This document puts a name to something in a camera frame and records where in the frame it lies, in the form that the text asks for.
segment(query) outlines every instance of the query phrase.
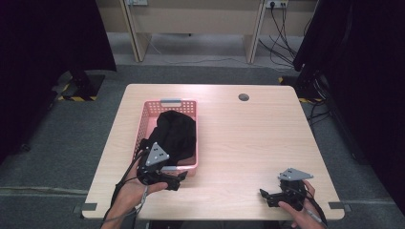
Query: cable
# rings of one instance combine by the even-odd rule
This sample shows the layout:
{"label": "cable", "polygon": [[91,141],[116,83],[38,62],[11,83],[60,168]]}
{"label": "cable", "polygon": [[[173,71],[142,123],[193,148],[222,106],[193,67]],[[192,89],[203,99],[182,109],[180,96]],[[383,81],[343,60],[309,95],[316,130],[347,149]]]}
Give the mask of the cable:
{"label": "cable", "polygon": [[307,23],[306,26],[304,27],[304,36],[305,36],[306,33],[307,33],[307,28],[308,28],[308,26],[309,26],[309,24],[310,24],[311,21],[312,21],[312,17],[309,19],[308,23]]}
{"label": "cable", "polygon": [[[269,48],[268,46],[266,46],[266,45],[263,43],[263,41],[262,41],[261,39],[259,39],[259,42],[260,42],[260,44],[262,44],[262,45],[270,52],[270,60],[271,60],[271,62],[273,62],[274,64],[277,64],[277,65],[292,67],[292,61],[290,61],[289,59],[287,59],[285,56],[281,55],[281,54],[278,53],[277,51],[273,50],[272,48]],[[281,58],[281,59],[284,60],[285,62],[287,62],[288,65],[287,65],[287,64],[282,64],[282,63],[277,63],[277,62],[275,62],[275,61],[272,59],[272,57],[271,57],[271,54],[272,54],[272,53],[275,54],[275,55],[277,55],[279,58]]]}
{"label": "cable", "polygon": [[[152,48],[153,48],[158,54],[163,55],[163,53],[160,52],[160,51],[153,45],[153,43],[152,43],[152,41],[151,41],[150,39],[148,39],[144,34],[142,34],[142,35],[143,35],[143,36],[145,37],[145,39],[148,41],[148,44],[150,44],[150,45],[152,46]],[[164,63],[167,63],[167,64],[177,65],[177,64],[198,64],[198,63],[211,62],[211,61],[212,61],[212,62],[219,62],[219,61],[226,61],[226,60],[236,61],[236,62],[238,62],[238,63],[245,64],[245,65],[247,65],[248,67],[250,67],[250,66],[255,66],[255,67],[260,67],[260,68],[269,68],[269,69],[272,69],[272,70],[277,71],[277,72],[279,72],[279,73],[283,73],[283,72],[286,72],[286,71],[292,69],[292,66],[289,66],[289,65],[285,65],[285,66],[288,67],[287,69],[285,69],[285,70],[279,70],[279,69],[276,69],[276,68],[272,68],[272,67],[270,67],[270,66],[263,66],[263,65],[258,65],[258,64],[248,64],[248,63],[246,63],[246,62],[244,62],[244,61],[241,61],[241,60],[238,60],[238,59],[235,59],[235,58],[231,58],[231,57],[222,58],[222,59],[203,59],[203,60],[197,60],[197,61],[179,61],[179,62],[172,62],[172,61],[168,61],[168,60],[163,60],[163,62],[164,62]]]}

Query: black fabric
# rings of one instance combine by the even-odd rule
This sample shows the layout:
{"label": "black fabric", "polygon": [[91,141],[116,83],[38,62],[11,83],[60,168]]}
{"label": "black fabric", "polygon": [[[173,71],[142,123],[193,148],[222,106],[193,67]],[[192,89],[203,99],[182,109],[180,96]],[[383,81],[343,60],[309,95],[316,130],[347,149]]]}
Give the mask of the black fabric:
{"label": "black fabric", "polygon": [[196,121],[176,111],[161,113],[157,127],[147,139],[148,147],[155,142],[170,155],[166,165],[177,165],[179,160],[192,157],[196,151]]}
{"label": "black fabric", "polygon": [[87,70],[116,70],[96,1],[0,1],[0,159],[27,143],[60,75]]}

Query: human hand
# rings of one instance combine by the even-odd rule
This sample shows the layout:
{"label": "human hand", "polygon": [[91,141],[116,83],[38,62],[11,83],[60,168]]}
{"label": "human hand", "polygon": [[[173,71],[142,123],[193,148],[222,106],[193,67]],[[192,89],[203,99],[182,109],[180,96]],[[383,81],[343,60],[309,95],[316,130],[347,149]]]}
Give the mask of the human hand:
{"label": "human hand", "polygon": [[[119,228],[125,215],[131,212],[142,200],[143,193],[145,192],[145,185],[143,185],[137,178],[138,163],[135,163],[128,176],[126,177],[124,185],[121,187],[117,198],[107,215],[102,229]],[[147,195],[156,193],[167,188],[167,183],[160,182],[148,186]]]}
{"label": "human hand", "polygon": [[[307,187],[308,190],[308,197],[314,198],[315,197],[315,189],[310,185],[310,183],[306,180],[303,180],[305,186]],[[279,201],[278,202],[279,206],[283,208],[285,211],[287,211],[293,218],[294,222],[291,224],[292,228],[295,228],[297,226],[300,226],[301,229],[323,229],[324,226],[316,221],[310,214],[309,211],[311,211],[315,216],[319,218],[319,214],[316,211],[315,207],[309,202],[309,200],[306,198],[304,200],[304,207],[301,211],[297,211],[294,208],[292,208],[288,203]]]}

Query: black cable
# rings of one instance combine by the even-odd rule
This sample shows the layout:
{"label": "black cable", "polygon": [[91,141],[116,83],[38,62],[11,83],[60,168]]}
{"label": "black cable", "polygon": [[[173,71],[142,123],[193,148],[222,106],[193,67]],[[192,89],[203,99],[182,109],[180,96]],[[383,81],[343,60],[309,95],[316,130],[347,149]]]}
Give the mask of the black cable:
{"label": "black cable", "polygon": [[[282,66],[287,66],[287,67],[292,67],[292,61],[290,61],[289,59],[287,59],[285,56],[281,55],[280,53],[278,53],[277,51],[273,50],[272,48],[268,47],[267,45],[265,45],[263,43],[263,41],[261,39],[259,39],[259,42],[270,52],[270,60],[271,62],[273,62],[274,64],[277,65],[282,65]],[[282,60],[284,60],[287,64],[282,64],[282,63],[277,63],[272,59],[272,54],[277,55],[279,58],[281,58]]]}
{"label": "black cable", "polygon": [[309,121],[310,118],[315,118],[315,117],[319,117],[319,116],[323,116],[323,115],[330,115],[330,111],[319,113],[319,114],[314,114],[313,116],[308,116],[307,121]]}
{"label": "black cable", "polygon": [[316,122],[312,122],[311,126],[315,125],[316,123],[318,123],[318,122],[320,122],[320,121],[323,121],[324,119],[327,119],[328,117],[330,117],[330,114],[328,114],[327,116],[325,116],[325,117],[323,117],[323,118],[317,120]]}
{"label": "black cable", "polygon": [[[271,11],[270,11],[270,12],[271,12],[271,17],[272,17],[272,19],[273,19],[273,21],[274,21],[274,24],[276,25],[276,28],[277,28],[277,32],[279,33],[276,40],[273,40],[273,38],[270,36],[271,41],[273,41],[273,45],[272,45],[271,49],[274,50],[274,46],[275,46],[275,45],[280,46],[281,48],[287,50],[287,51],[289,52],[289,54],[291,55],[291,57],[294,58],[294,56],[295,56],[295,54],[296,54],[296,51],[294,51],[294,50],[288,45],[287,36],[286,36],[286,18],[287,18],[287,13],[286,13],[286,11],[287,11],[287,10],[286,10],[286,7],[285,7],[284,4],[283,4],[283,7],[282,7],[282,10],[283,10],[283,26],[282,26],[281,29],[280,29],[280,27],[279,27],[279,25],[278,25],[278,23],[277,23],[277,21],[276,21],[276,19],[275,19],[275,17],[274,17],[273,8],[271,8]],[[285,46],[282,46],[282,45],[280,45],[280,44],[278,44],[278,40],[279,40],[279,39],[281,39],[281,40],[283,41],[283,43],[286,45],[286,47],[285,47]],[[292,61],[291,61],[291,60],[288,60],[288,61],[286,61],[286,62],[288,62],[288,63],[291,65],[291,67],[292,67]]]}
{"label": "black cable", "polygon": [[310,24],[311,21],[312,21],[312,17],[309,19],[308,23],[307,23],[306,26],[304,27],[304,36],[305,36],[306,33],[307,33],[307,28],[308,28],[308,26],[309,26],[309,24]]}
{"label": "black cable", "polygon": [[284,3],[281,4],[282,6],[282,11],[283,11],[283,27],[282,31],[284,31],[284,42],[288,48],[289,54],[291,55],[292,58],[295,58],[296,52],[289,46],[288,41],[287,41],[287,35],[286,35],[286,19],[287,19],[287,8]]}
{"label": "black cable", "polygon": [[278,57],[280,57],[281,59],[283,59],[284,61],[286,61],[287,63],[289,63],[289,64],[291,65],[291,67],[292,67],[292,61],[290,61],[289,59],[287,59],[285,56],[283,56],[283,55],[280,54],[279,52],[273,50],[272,48],[269,48],[267,45],[265,45],[265,44],[263,43],[263,41],[262,41],[261,39],[259,39],[259,42],[260,42],[268,51],[270,51],[271,53],[277,55]]}
{"label": "black cable", "polygon": [[317,106],[323,105],[324,103],[325,103],[324,101],[321,101],[321,102],[317,102],[317,103],[315,103],[315,104],[312,105],[312,109],[311,109],[310,115],[309,115],[309,126],[310,126],[310,130],[312,131],[313,136],[315,136],[315,130],[313,129],[313,122],[312,122],[312,120],[313,120],[313,114],[314,114],[314,112],[315,112],[315,108],[316,108]]}

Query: black curtain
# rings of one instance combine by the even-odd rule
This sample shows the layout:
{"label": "black curtain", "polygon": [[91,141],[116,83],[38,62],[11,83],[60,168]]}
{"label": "black curtain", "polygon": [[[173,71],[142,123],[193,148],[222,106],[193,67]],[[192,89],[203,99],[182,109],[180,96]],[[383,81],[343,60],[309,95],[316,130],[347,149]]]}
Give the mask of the black curtain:
{"label": "black curtain", "polygon": [[343,56],[327,73],[346,127],[405,214],[405,16],[399,1],[353,1]]}
{"label": "black curtain", "polygon": [[86,70],[117,70],[95,1],[0,1],[0,159],[30,136],[60,75]]}

